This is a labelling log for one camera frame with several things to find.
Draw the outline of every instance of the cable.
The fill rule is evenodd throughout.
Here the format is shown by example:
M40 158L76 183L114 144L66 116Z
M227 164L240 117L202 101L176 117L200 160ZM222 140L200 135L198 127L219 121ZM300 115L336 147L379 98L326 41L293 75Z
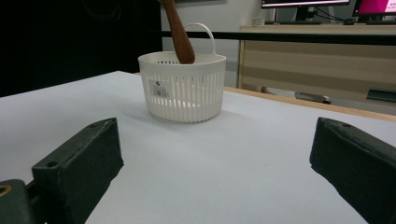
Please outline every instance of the cable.
M324 17L324 16L321 16L321 15L318 15L318 14L316 14L315 16L321 17L321 18L323 18L323 19L328 19L328 20L331 20L331 21L344 21L344 20L341 20L341 19L330 18L330 17Z
M99 21L117 21L120 19L121 9L120 9L120 4L118 1L116 2L115 6L111 10L111 12L106 15L97 14L97 13L93 12L91 4L88 4L87 0L82 0L82 5L84 6L85 10L91 17L93 17Z
M334 21L344 21L344 19L341 19L341 18L338 18L338 17L334 17L334 16L330 15L329 13L323 11L322 9L320 9L320 8L318 8L318 7L315 7L315 9L318 10L318 11L320 11L321 13L323 13L323 14L329 16L328 18L326 18L326 17L323 17L323 16L320 16L320 15L316 14L317 16L319 16L319 17L321 17L321 18L329 19L329 20L334 20Z

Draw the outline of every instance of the monitor screen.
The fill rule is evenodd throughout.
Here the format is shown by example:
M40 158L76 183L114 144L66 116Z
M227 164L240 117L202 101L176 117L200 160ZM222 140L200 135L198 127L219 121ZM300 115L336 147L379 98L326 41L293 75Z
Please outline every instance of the monitor screen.
M356 0L354 17L396 15L396 0Z
M262 8L348 5L349 0L262 0Z

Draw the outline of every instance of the basket handle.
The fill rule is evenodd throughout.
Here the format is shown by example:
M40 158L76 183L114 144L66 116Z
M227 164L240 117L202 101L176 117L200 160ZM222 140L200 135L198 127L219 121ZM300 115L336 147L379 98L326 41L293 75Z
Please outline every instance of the basket handle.
M210 32L209 28L207 28L207 26L205 26L205 25L203 25L203 24L201 24L199 22L192 22L192 23L189 23L186 26L184 26L184 29L187 30L188 27L193 26L193 25L201 26L201 27L203 27L206 30L207 34L209 35L210 39L212 40L212 54L213 55L218 55L216 53L215 37L213 37L212 32Z

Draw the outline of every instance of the basket label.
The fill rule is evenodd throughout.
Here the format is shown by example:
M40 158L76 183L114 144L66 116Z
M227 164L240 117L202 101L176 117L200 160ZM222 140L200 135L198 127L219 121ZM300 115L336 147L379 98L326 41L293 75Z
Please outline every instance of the basket label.
M149 79L148 86L150 87L150 93L153 96L159 96L162 98L172 97L172 83L170 82Z

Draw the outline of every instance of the computer monitor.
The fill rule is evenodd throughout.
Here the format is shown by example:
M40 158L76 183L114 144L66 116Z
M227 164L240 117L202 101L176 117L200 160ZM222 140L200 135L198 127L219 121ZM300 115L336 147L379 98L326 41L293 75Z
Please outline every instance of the computer monitor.
M356 0L352 16L388 16L396 15L395 0Z
M350 0L262 0L262 8L297 7L297 21L305 21L309 7L349 5Z

